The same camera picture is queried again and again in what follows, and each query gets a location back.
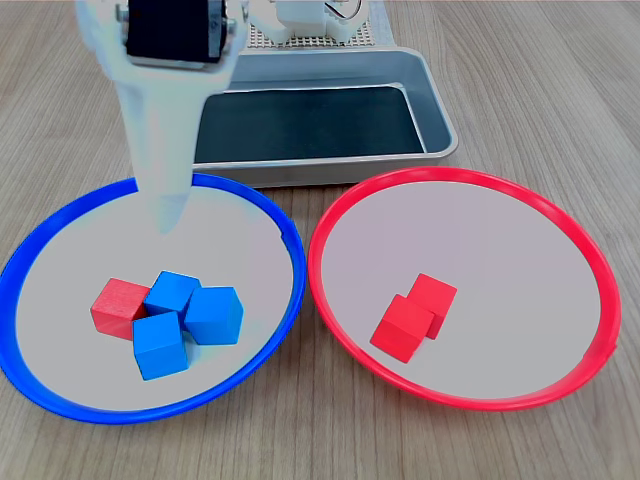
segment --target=wire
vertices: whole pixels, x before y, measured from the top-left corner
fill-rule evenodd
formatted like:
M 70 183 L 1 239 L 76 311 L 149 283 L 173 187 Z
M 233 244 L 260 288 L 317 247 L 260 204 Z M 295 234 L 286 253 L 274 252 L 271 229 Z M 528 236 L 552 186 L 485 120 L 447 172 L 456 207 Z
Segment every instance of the wire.
M 353 12 L 353 14 L 349 17 L 345 17 L 343 14 L 341 14 L 336 8 L 332 7 L 331 5 L 329 5 L 328 3 L 325 3 L 325 5 L 327 6 L 327 8 L 329 8 L 329 10 L 331 10 L 333 13 L 335 13 L 336 15 L 338 15 L 340 18 L 343 18 L 345 20 L 351 20 L 352 18 L 354 18 L 358 12 L 360 11 L 360 8 L 362 7 L 362 0 L 358 0 L 358 7 L 356 8 L 356 11 Z

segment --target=plate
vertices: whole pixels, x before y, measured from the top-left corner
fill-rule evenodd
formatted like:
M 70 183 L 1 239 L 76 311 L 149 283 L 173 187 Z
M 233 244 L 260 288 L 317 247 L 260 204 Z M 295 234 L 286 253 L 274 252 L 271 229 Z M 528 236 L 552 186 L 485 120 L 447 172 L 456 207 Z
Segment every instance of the plate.
M 504 411 L 583 386 L 613 354 L 620 298 L 604 255 L 540 195 L 480 172 L 371 178 L 324 214 L 308 257 L 329 329 L 362 365 L 441 404 Z M 370 342 L 419 274 L 457 288 L 436 339 L 408 363 Z
M 184 215 L 168 235 L 150 228 L 140 203 L 134 179 L 75 200 L 25 239 L 0 277 L 0 366 L 53 413 L 127 424 L 196 408 L 255 372 L 300 310 L 302 242 L 267 197 L 195 174 Z M 150 287 L 162 270 L 235 287 L 245 317 L 238 344 L 188 339 L 189 369 L 145 382 L 132 342 L 98 333 L 90 308 L 109 278 Z

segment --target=blue cube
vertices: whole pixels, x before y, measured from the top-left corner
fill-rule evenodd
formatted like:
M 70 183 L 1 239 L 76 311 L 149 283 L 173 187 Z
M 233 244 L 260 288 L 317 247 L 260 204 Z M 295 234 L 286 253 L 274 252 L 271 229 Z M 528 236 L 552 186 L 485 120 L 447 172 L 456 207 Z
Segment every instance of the blue cube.
M 173 272 L 161 272 L 144 300 L 149 315 L 176 312 L 182 325 L 193 291 L 200 280 Z
M 243 317 L 244 307 L 233 287 L 196 288 L 184 326 L 199 345 L 233 345 Z
M 134 321 L 133 354 L 145 380 L 189 368 L 178 314 L 169 312 Z

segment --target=gray tray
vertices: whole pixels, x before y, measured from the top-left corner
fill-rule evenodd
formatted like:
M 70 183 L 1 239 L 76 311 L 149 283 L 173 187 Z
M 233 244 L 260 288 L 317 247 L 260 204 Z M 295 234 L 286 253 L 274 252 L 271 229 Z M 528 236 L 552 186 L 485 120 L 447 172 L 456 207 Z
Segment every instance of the gray tray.
M 418 52 L 247 50 L 229 90 L 205 106 L 194 170 L 253 187 L 356 183 L 435 164 L 457 145 Z

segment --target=red cube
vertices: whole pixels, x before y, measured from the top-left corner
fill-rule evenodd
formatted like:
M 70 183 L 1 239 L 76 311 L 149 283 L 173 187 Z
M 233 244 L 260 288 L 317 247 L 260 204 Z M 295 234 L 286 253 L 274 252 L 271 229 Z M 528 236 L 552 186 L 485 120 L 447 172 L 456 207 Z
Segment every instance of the red cube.
M 433 318 L 433 313 L 396 295 L 371 337 L 371 343 L 407 363 L 424 340 Z
M 428 338 L 435 339 L 438 336 L 457 291 L 457 288 L 440 280 L 422 273 L 418 275 L 407 298 L 416 305 L 433 313 L 433 322 L 427 332 Z
M 96 330 L 133 340 L 133 321 L 147 316 L 144 299 L 149 288 L 112 278 L 91 307 Z

